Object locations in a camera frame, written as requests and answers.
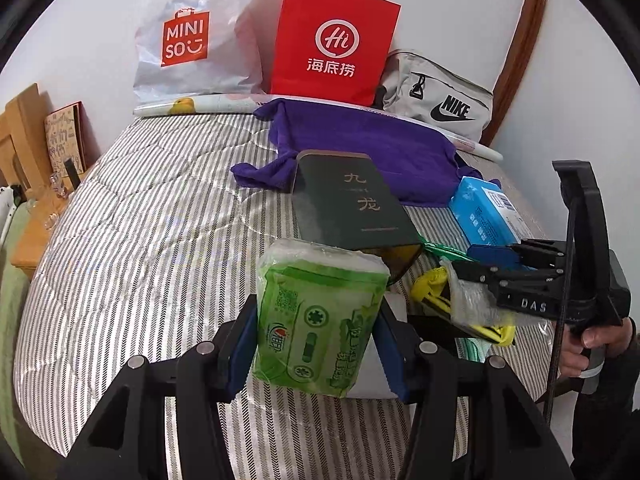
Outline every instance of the blue tissue package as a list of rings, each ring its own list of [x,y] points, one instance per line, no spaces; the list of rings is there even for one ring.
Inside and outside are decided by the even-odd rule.
[[[504,246],[533,238],[511,201],[491,182],[463,177],[449,209],[470,244]]]

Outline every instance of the person's arm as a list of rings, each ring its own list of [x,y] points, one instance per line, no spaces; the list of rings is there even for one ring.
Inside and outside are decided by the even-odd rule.
[[[565,334],[561,373],[576,377],[588,366],[580,355],[584,348],[607,344],[607,358],[600,372],[598,389],[578,395],[574,410],[572,471],[578,480],[599,478],[612,460],[628,431],[633,396],[640,374],[640,346],[633,322],[622,327],[593,327],[582,338]]]

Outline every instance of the book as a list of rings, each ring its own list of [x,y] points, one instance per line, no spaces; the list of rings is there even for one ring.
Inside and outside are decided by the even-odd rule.
[[[82,147],[81,102],[56,110],[44,119],[47,149],[54,172],[68,176],[65,161],[71,159],[78,174],[86,171]]]
[[[414,224],[364,153],[301,152],[291,192],[303,240],[380,256],[390,283],[422,252]]]

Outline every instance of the green package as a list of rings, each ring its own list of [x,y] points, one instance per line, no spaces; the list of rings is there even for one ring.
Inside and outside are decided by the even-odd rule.
[[[377,256],[277,240],[258,268],[254,376],[310,394],[345,396],[388,278]]]

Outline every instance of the white wall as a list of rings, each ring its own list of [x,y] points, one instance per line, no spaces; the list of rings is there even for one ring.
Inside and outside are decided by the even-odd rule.
[[[556,159],[589,160],[602,192],[609,244],[632,298],[640,298],[640,86],[606,32],[578,0],[549,0],[516,99],[492,148],[537,211],[565,236]],[[640,301],[632,302],[636,319]]]
[[[393,0],[395,46],[416,48],[488,88],[500,73],[522,0]],[[266,78],[281,0],[255,6]],[[131,120],[138,0],[55,0],[0,73],[0,105],[37,82],[58,108],[81,100],[104,152]]]

